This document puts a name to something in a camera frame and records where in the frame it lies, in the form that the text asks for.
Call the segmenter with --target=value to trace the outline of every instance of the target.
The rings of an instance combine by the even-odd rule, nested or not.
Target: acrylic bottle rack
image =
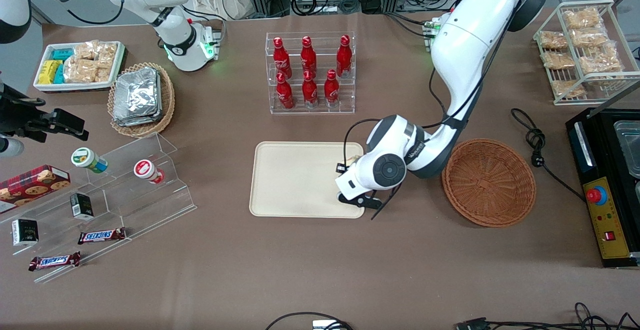
[[[327,107],[325,102],[325,80],[327,70],[336,69],[336,55],[340,48],[340,38],[343,35],[350,37],[351,75],[344,79],[338,79],[340,90],[338,91],[339,102],[337,107]],[[309,109],[305,107],[302,95],[302,62],[300,52],[302,51],[302,38],[309,36],[311,44],[317,57],[317,84],[318,106]],[[290,59],[292,70],[291,85],[295,107],[285,109],[278,100],[276,92],[276,65],[274,62],[274,38],[282,38],[282,43]],[[272,114],[352,114],[356,110],[356,34],[353,31],[325,31],[325,32],[297,32],[297,33],[267,33],[265,41],[265,58],[267,66],[267,86],[269,88],[269,109]]]
[[[169,154],[173,146],[157,132],[132,141],[104,155],[109,162],[103,173],[84,168],[72,168],[71,186],[39,198],[27,205],[2,214],[0,241],[12,244],[11,223],[18,218],[38,222],[39,241],[34,246],[13,246],[13,254],[24,262],[24,273],[34,257],[55,257],[80,251],[80,266],[126,245],[134,239],[196,209],[187,185],[178,178]],[[149,159],[164,171],[160,184],[151,184],[133,173],[133,166]],[[73,218],[69,198],[73,193],[89,196],[94,218],[89,221]],[[126,238],[78,245],[80,232],[96,232],[126,228]],[[75,267],[60,266],[34,271],[34,281],[45,283],[64,275]]]

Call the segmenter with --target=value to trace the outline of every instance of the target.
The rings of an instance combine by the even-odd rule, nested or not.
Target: snickers bar
[[[80,265],[80,251],[71,255],[53,257],[34,257],[29,264],[29,271],[48,269],[57,266],[78,266]]]
[[[127,236],[124,227],[112,230],[102,230],[94,232],[80,232],[80,239],[78,239],[78,245],[82,245],[85,242],[98,242],[98,241],[112,241],[121,240]]]

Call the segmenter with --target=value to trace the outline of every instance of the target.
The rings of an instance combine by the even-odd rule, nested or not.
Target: small black box
[[[38,223],[29,218],[17,218],[11,222],[13,246],[35,245],[38,242]]]
[[[79,220],[91,220],[94,218],[94,209],[91,207],[91,198],[82,193],[71,195],[71,209],[73,217]]]

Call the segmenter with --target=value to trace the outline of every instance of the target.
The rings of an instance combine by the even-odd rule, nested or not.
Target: white tray
[[[347,159],[362,155],[347,143]],[[342,142],[264,141],[255,148],[249,210],[254,216],[357,219],[364,207],[338,201]]]
[[[116,77],[120,72],[122,58],[124,57],[125,52],[125,46],[120,41],[101,41],[101,43],[118,45],[118,49],[116,49],[116,56],[113,60],[113,65],[111,66],[111,73],[107,81],[87,83],[39,84],[38,75],[40,75],[41,73],[44,62],[51,59],[51,54],[54,50],[73,49],[76,45],[82,44],[82,42],[53,43],[51,45],[47,45],[44,49],[44,54],[42,54],[42,59],[40,59],[36,77],[35,79],[33,79],[33,87],[38,89],[39,91],[42,91],[42,93],[75,93],[80,91],[109,90],[112,82],[116,81]]]

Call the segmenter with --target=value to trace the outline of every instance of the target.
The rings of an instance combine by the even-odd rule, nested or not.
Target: floor
[[[76,20],[67,13],[67,9],[90,21],[100,21],[113,17],[118,8],[109,0],[70,0],[62,4],[56,0],[32,0],[54,23],[81,27],[86,24]],[[559,0],[546,0],[547,7],[555,7]],[[618,6],[618,20],[622,31],[631,38],[640,38],[640,0],[624,0]],[[144,24],[141,18],[124,9],[113,25]],[[630,42],[633,50],[640,46],[639,42]],[[26,91],[33,81],[34,70],[39,63],[42,52],[42,35],[39,25],[34,24],[27,34],[15,43],[0,45],[0,54],[11,56],[0,57],[2,80],[18,91]]]

